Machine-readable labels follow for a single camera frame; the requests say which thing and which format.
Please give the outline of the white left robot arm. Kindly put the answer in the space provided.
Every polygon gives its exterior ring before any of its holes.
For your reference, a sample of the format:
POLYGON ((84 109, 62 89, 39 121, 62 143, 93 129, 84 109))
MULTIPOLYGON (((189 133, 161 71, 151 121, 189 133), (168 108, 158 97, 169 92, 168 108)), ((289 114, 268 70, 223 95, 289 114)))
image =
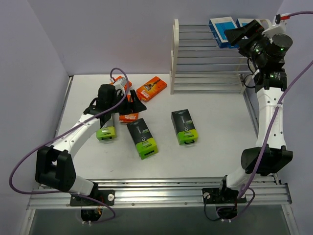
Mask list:
POLYGON ((135 90, 125 91, 114 85, 101 85, 98 96, 83 111, 72 130, 51 145, 38 149, 36 182, 61 192, 80 194, 83 202, 94 205, 99 198, 98 185, 76 174, 73 158, 85 142, 109 121, 112 114, 128 115, 146 109, 135 90))

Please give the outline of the orange Gillette razor box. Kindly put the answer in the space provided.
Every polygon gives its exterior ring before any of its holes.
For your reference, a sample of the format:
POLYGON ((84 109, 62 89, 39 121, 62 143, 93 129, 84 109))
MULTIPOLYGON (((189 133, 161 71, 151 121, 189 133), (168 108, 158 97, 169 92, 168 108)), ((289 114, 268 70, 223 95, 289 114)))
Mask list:
POLYGON ((136 94, 140 100, 150 101, 166 87, 167 83, 161 80, 158 76, 155 76, 148 82, 140 86, 136 90, 136 94))
POLYGON ((130 89, 132 86, 132 83, 130 81, 127 81, 126 78, 123 76, 119 76, 115 79, 111 78, 110 81, 110 84, 114 85, 117 90, 122 88, 124 90, 127 90, 128 88, 130 89))
MULTIPOLYGON (((132 100, 132 97, 130 94, 127 95, 127 99, 128 99, 128 102, 130 103, 130 105, 132 105, 133 100, 132 100)), ((134 113, 134 112, 127 114, 127 115, 119 115, 119 122, 130 123, 130 122, 138 120, 138 117, 139 117, 139 114, 134 113)))

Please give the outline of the blue white Harry's razor box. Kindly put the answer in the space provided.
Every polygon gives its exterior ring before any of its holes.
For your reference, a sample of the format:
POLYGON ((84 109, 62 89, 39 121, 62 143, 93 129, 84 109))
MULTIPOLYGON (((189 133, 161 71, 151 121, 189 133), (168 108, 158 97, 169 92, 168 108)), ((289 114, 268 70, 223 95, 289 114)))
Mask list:
POLYGON ((227 40, 224 31, 228 29, 236 29, 237 26, 232 17, 211 18, 208 24, 219 48, 237 48, 232 46, 227 40))

